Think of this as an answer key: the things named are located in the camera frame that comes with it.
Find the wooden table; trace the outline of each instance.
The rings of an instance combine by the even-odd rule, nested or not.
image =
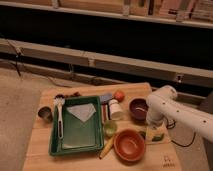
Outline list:
[[[79,88],[58,88],[46,90],[42,93],[40,107],[50,106],[53,109],[53,98],[56,94],[72,94],[79,92],[82,95],[101,95],[107,92],[115,92],[120,89],[125,92],[125,100],[121,103],[125,116],[123,120],[117,121],[118,129],[132,128],[143,130],[144,125],[135,122],[129,115],[128,106],[134,98],[146,98],[151,92],[148,83],[119,84],[110,86],[91,86]],[[24,171],[176,171],[181,170],[175,149],[170,141],[168,132],[163,125],[159,128],[165,133],[163,141],[159,143],[148,143],[145,156],[140,162],[128,164],[121,161],[114,150],[111,150],[102,160],[98,158],[99,153],[81,153],[62,157],[52,157],[48,154],[49,138],[52,124],[46,124],[36,117],[32,130],[31,139],[24,163]]]

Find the bowl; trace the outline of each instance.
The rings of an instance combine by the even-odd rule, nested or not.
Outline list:
[[[114,149],[121,159],[136,162],[144,156],[146,145],[138,132],[126,129],[116,134]]]
[[[146,120],[148,108],[145,99],[133,99],[129,104],[130,114],[137,120]]]

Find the metal cup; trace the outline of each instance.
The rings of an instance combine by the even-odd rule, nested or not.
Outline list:
[[[38,111],[38,116],[47,123],[50,123],[53,121],[52,111],[48,106],[44,106],[40,108]]]

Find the white paper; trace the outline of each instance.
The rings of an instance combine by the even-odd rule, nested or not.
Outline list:
[[[92,103],[67,107],[67,110],[82,122],[86,122],[96,112]]]

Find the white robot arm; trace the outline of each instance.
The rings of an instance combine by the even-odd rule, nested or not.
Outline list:
[[[184,106],[176,102],[176,98],[177,92],[171,86],[151,93],[146,99],[149,106],[146,117],[148,125],[158,127],[163,123],[164,116],[169,116],[213,142],[213,115]]]

